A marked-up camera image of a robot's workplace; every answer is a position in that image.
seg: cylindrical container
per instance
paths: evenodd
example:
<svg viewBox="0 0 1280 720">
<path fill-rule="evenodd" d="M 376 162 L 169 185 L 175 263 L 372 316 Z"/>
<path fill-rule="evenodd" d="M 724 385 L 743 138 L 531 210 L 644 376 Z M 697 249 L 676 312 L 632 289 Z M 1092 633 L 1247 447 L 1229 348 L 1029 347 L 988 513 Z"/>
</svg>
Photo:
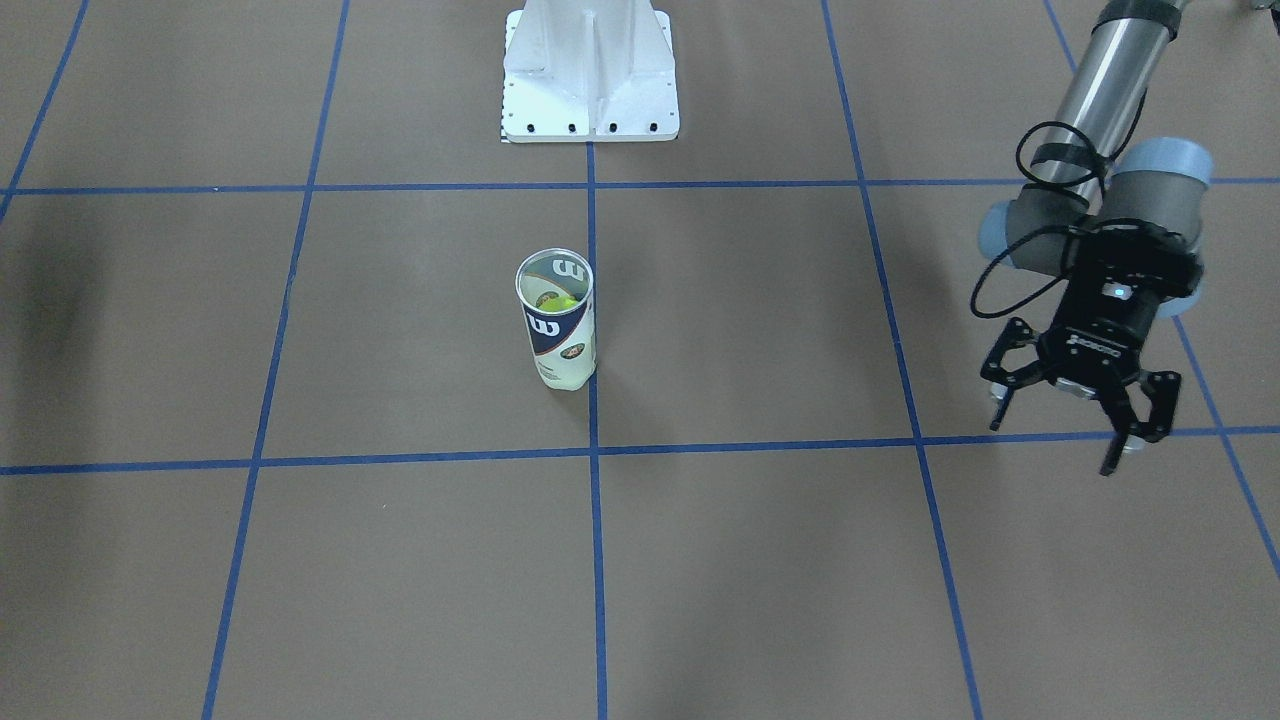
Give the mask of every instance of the cylindrical container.
<svg viewBox="0 0 1280 720">
<path fill-rule="evenodd" d="M 516 296 L 538 374 L 552 389 L 577 389 L 595 372 L 595 275 L 577 252 L 553 247 L 516 270 Z"/>
</svg>

